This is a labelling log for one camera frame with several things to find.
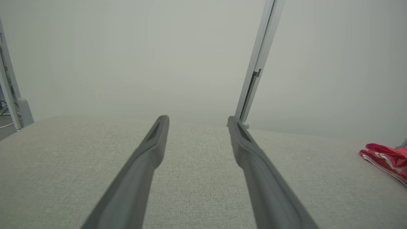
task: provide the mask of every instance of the folded towel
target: folded towel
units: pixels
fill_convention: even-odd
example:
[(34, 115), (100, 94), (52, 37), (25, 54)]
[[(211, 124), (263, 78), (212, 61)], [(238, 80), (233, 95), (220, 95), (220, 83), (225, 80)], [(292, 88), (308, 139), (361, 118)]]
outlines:
[(407, 148), (395, 150), (371, 143), (366, 145), (366, 149), (359, 152), (363, 159), (381, 168), (407, 187)]

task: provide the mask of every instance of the cable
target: cable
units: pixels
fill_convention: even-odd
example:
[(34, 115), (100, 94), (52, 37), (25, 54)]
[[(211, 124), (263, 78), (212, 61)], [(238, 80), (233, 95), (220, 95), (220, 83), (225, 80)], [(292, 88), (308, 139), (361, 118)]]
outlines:
[(7, 106), (7, 103), (4, 102), (3, 100), (0, 100), (0, 110), (3, 110), (3, 107)]
[[(0, 102), (5, 103), (5, 104), (6, 104), (6, 106), (7, 106), (7, 103), (6, 103), (6, 102), (4, 102), (3, 100), (0, 100)], [(16, 105), (18, 108), (20, 108), (16, 102), (14, 102), (14, 104), (15, 104), (15, 105)]]
[(13, 124), (14, 124), (14, 123), (10, 123), (10, 124), (5, 125), (5, 126), (0, 126), (0, 129), (6, 128), (6, 127), (11, 126), (11, 125), (13, 125)]
[(10, 113), (5, 113), (5, 114), (3, 114), (2, 116), (11, 116), (11, 114), (10, 114)]
[(6, 108), (3, 113), (0, 114), (0, 116), (2, 116), (6, 111), (8, 111), (8, 108)]

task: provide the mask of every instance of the white wall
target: white wall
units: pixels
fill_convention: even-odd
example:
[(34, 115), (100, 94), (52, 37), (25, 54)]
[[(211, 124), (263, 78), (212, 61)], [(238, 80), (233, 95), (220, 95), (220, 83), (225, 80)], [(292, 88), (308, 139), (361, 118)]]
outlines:
[(34, 120), (58, 115), (224, 125), (265, 0), (0, 0)]
[(287, 0), (250, 128), (401, 144), (406, 11), (404, 0)]

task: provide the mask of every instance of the metal door frame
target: metal door frame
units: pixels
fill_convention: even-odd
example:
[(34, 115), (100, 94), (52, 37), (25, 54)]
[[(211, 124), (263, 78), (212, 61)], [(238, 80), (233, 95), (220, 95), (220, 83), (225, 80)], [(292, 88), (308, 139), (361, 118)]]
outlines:
[(1, 84), (1, 87), (2, 87), (2, 90), (4, 93), (4, 98), (6, 99), (7, 107), (10, 110), (10, 116), (13, 119), (13, 124), (14, 124), (15, 130), (17, 131), (17, 130), (21, 129), (21, 125), (20, 125), (20, 120), (19, 120), (16, 108), (14, 107), (14, 97), (13, 97), (13, 94), (11, 93), (11, 89), (9, 86), (7, 76), (10, 78), (11, 85), (13, 86), (14, 95), (15, 95), (15, 97), (17, 99), (17, 103), (20, 107), (20, 113), (22, 116), (24, 127), (34, 123), (34, 119), (31, 114), (31, 110), (30, 110), (30, 106), (28, 105), (28, 101), (25, 98), (21, 97), (20, 90), (18, 88), (18, 84), (17, 84), (17, 80), (16, 80), (15, 74), (14, 74), (14, 68), (11, 63), (10, 53), (9, 53), (9, 49), (7, 47), (6, 37), (4, 35), (4, 29), (3, 29), (3, 26), (1, 23), (1, 19), (0, 19), (0, 46), (2, 48), (2, 53), (3, 53), (3, 56), (2, 57), (0, 56), (0, 62), (3, 60), (5, 66), (7, 67), (7, 73), (6, 73), (6, 69), (3, 68), (3, 64), (1, 63), (0, 84)]
[(240, 118), (246, 128), (249, 128), (246, 119), (276, 34), (284, 4), (285, 0), (266, 0), (235, 113), (235, 116)]

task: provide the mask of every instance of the fabric texture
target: fabric texture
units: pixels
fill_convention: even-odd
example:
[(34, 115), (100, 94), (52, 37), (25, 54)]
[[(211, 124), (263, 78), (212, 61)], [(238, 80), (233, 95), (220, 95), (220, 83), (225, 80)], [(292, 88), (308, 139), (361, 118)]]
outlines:
[(359, 154), (407, 187), (407, 148), (393, 149), (379, 144), (367, 144)]
[[(154, 121), (57, 117), (1, 141), (0, 228), (80, 228)], [(406, 188), (355, 153), (363, 144), (249, 132), (321, 229), (407, 228)], [(256, 228), (227, 127), (170, 120), (143, 227)]]

